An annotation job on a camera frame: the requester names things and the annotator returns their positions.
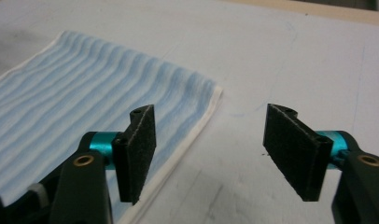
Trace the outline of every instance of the black bracket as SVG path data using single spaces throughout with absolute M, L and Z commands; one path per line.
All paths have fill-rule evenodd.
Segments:
M 105 167 L 114 163 L 121 201 L 135 204 L 156 147 L 153 105 L 135 109 L 130 117 L 127 130 L 113 133 L 104 146 L 93 145 L 100 133 L 84 134 L 77 151 L 16 202 L 4 207 L 0 199 L 0 224 L 112 223 Z
M 288 183 L 304 201 L 318 201 L 330 162 L 342 170 L 332 203 L 335 222 L 379 224 L 379 157 L 343 131 L 333 131 L 344 149 L 332 156 L 338 138 L 314 132 L 297 116 L 288 107 L 268 105 L 263 145 Z

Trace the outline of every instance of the folded cloth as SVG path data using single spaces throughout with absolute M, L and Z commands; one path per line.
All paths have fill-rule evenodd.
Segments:
M 115 173 L 107 172 L 114 220 L 130 222 L 210 119 L 221 92 L 197 72 L 64 32 L 0 78 L 0 196 L 14 202 L 68 158 L 84 133 L 123 132 L 131 110 L 155 105 L 157 148 L 136 206 L 119 202 Z

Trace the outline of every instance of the teal cylinder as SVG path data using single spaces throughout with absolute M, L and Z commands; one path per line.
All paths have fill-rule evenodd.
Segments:
M 99 132 L 91 140 L 90 149 L 97 150 L 104 156 L 106 170 L 115 170 L 112 142 L 116 136 L 117 133 Z

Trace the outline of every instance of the brass screw hole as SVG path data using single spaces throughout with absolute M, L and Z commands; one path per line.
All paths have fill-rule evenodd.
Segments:
M 73 161 L 73 164 L 75 166 L 86 166 L 88 164 L 91 164 L 93 161 L 94 161 L 93 156 L 86 155 L 86 156 L 80 156 L 80 157 L 76 158 Z
M 359 155 L 358 160 L 370 166 L 376 166 L 376 167 L 379 166 L 379 160 L 372 156 Z

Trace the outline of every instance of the black rubber pad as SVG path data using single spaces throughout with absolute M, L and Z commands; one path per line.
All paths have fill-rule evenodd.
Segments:
M 263 145 L 301 198 L 315 202 L 329 164 L 332 141 L 312 131 L 297 115 L 290 108 L 268 105 Z

